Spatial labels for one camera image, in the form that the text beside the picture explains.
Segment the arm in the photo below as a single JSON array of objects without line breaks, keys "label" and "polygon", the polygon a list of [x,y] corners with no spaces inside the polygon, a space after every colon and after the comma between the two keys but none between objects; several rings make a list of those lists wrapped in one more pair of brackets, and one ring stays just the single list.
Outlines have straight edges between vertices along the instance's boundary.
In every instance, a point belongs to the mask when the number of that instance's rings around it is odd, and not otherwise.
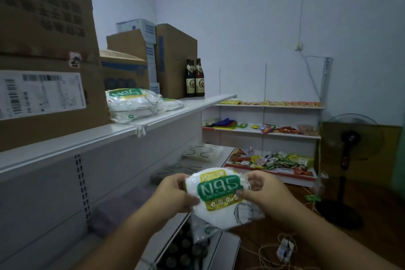
[{"label": "arm", "polygon": [[166,177],[153,196],[74,270],[133,270],[150,237],[178,212],[188,212],[200,199],[181,190],[186,174]]},{"label": "arm", "polygon": [[256,203],[267,215],[296,231],[327,269],[399,269],[310,211],[277,177],[263,171],[246,175],[252,190],[240,191],[238,195]]}]

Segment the wooden floor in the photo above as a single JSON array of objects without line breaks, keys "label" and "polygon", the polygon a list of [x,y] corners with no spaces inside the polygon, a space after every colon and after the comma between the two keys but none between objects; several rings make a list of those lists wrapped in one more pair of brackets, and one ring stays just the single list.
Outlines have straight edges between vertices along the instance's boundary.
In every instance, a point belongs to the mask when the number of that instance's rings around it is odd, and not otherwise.
[{"label": "wooden floor", "polygon": [[[294,196],[306,203],[304,188],[288,185]],[[337,180],[327,184],[325,198],[335,199]],[[398,267],[405,269],[405,202],[392,191],[360,182],[348,181],[345,193],[345,204],[357,210],[364,221],[364,227],[359,231],[347,231],[349,236],[356,239],[369,249],[381,255]],[[241,238],[241,246],[258,252],[265,244],[277,244],[277,235],[292,233],[283,223],[271,218],[265,218],[231,230]],[[294,236],[298,252],[293,254],[291,266],[319,267],[316,255],[298,236]],[[264,250],[266,257],[277,263],[276,247]],[[258,256],[239,249],[235,270],[247,270],[259,267]]]}]

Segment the green label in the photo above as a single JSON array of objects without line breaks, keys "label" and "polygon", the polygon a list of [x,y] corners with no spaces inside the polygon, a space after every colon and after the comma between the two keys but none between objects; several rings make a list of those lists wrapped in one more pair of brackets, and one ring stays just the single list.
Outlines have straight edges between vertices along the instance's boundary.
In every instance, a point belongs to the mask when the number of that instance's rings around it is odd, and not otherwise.
[{"label": "green label", "polygon": [[201,182],[197,186],[200,198],[205,202],[208,211],[215,211],[239,202],[236,190],[243,189],[237,175],[227,175],[209,181]]},{"label": "green label", "polygon": [[111,90],[109,95],[110,96],[130,96],[130,95],[143,96],[143,93],[142,93],[141,89],[116,89],[116,90]]}]

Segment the fan stand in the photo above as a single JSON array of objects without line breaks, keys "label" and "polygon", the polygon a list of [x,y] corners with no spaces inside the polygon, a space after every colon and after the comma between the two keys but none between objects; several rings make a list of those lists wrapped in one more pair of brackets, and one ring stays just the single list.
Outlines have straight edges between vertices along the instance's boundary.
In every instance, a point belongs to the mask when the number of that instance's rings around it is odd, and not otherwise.
[{"label": "fan stand", "polygon": [[[360,135],[355,131],[343,132],[342,140],[344,142],[344,147],[340,167],[344,172],[349,168],[350,149],[352,146],[360,142]],[[339,178],[339,192],[337,195],[337,201],[318,201],[316,202],[316,210],[321,214],[321,216],[332,224],[346,228],[347,230],[359,230],[363,227],[363,220],[361,216],[359,216],[353,208],[343,203],[345,184],[346,177],[342,175]]]}]

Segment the barcode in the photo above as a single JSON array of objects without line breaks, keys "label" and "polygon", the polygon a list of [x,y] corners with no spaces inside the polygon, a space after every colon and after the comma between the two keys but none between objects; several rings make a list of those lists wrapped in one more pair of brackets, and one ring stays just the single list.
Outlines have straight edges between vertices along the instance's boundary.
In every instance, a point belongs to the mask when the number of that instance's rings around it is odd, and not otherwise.
[{"label": "barcode", "polygon": [[30,99],[28,97],[28,92],[23,92],[23,94],[24,94],[24,100],[26,102],[27,112],[32,113],[31,103],[30,103]]},{"label": "barcode", "polygon": [[17,93],[17,86],[15,85],[14,79],[4,79],[6,83],[8,97],[10,98],[11,109],[13,110],[14,114],[21,114],[23,110],[21,108],[20,99]]},{"label": "barcode", "polygon": [[28,75],[23,74],[24,81],[62,81],[61,75]]}]

